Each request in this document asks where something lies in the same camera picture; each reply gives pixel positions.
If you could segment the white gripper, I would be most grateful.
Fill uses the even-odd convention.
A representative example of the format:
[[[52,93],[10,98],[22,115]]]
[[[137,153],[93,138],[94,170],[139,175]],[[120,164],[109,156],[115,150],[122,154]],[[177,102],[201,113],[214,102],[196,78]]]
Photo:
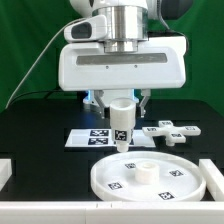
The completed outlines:
[[[153,37],[130,53],[106,53],[99,42],[68,44],[60,54],[59,86],[65,91],[95,90],[102,118],[107,109],[102,90],[142,89],[139,108],[144,117],[150,89],[180,88],[185,83],[185,52],[182,36]]]

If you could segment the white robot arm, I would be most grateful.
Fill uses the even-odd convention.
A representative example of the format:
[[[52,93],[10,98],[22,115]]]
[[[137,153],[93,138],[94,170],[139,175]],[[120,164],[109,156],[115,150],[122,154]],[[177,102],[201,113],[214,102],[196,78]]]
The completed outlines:
[[[170,28],[149,31],[183,16],[193,0],[70,0],[83,17],[64,29],[67,45],[59,59],[59,86],[85,91],[84,103],[109,115],[110,102],[134,97],[143,110],[152,89],[180,88],[186,81],[187,38]]]

